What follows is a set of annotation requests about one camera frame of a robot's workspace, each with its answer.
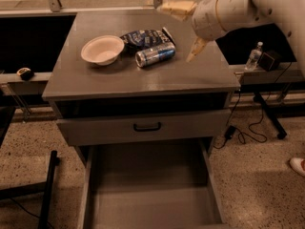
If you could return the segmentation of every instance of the white bowl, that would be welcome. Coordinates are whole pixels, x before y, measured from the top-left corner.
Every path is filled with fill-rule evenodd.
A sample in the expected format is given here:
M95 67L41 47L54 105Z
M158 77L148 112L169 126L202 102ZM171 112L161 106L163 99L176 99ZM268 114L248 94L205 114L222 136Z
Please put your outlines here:
M103 35L88 42L82 49L81 56L87 62L97 65L109 65L123 51L124 42L114 35Z

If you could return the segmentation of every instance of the can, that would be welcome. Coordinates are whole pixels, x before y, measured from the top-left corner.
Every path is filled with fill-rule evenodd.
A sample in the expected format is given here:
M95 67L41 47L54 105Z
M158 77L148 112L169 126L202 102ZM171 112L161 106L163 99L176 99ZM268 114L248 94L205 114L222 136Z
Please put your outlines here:
M175 46L172 42L163 43L152 48L137 52L135 61L138 67L143 68L157 62L161 62L173 57Z

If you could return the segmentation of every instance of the plastic bottle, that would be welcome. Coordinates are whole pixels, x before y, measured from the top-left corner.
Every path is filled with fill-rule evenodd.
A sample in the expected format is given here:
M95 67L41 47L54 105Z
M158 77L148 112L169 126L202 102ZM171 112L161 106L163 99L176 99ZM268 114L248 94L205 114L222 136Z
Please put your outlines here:
M256 68L257 61L259 60L261 54L263 53L262 46L263 46L263 43L258 42L257 45L256 45L256 48L251 50L249 59L248 59L247 64L245 66L246 71L252 71Z

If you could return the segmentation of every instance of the open drawer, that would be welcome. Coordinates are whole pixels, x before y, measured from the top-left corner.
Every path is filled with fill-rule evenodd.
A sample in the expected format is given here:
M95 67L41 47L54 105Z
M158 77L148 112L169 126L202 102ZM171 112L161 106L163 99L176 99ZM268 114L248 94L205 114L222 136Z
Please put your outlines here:
M93 146L78 228L229 228L199 139Z
M70 146L217 136L230 110L58 119Z

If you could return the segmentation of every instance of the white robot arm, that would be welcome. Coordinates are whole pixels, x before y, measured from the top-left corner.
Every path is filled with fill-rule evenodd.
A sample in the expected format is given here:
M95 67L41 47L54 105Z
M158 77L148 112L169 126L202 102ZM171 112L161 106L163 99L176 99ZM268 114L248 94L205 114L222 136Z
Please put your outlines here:
M170 2L158 10L179 20L192 18L193 30L198 38L187 61L199 54L206 43L229 31L275 23L286 36L299 69L305 76L305 0Z

